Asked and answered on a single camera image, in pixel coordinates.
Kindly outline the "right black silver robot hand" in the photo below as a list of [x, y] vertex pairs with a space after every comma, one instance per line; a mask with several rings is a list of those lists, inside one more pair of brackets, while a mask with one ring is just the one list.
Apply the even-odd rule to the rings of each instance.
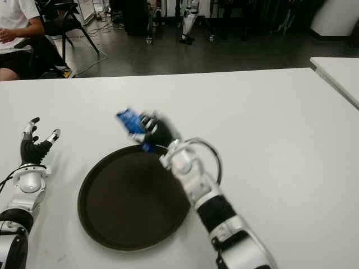
[[164, 114], [143, 112], [139, 117], [144, 132], [132, 135], [136, 142], [167, 148], [173, 141], [182, 139], [177, 128]]

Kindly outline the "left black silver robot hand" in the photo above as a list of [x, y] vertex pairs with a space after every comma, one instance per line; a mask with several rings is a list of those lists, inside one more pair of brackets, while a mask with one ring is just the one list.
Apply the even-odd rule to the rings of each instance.
[[39, 117], [33, 118], [26, 124], [22, 132], [22, 140], [20, 143], [21, 165], [40, 165], [54, 143], [60, 138], [61, 130], [55, 129], [47, 139], [36, 143], [39, 137], [33, 136], [33, 133], [36, 131], [36, 124], [39, 121]]

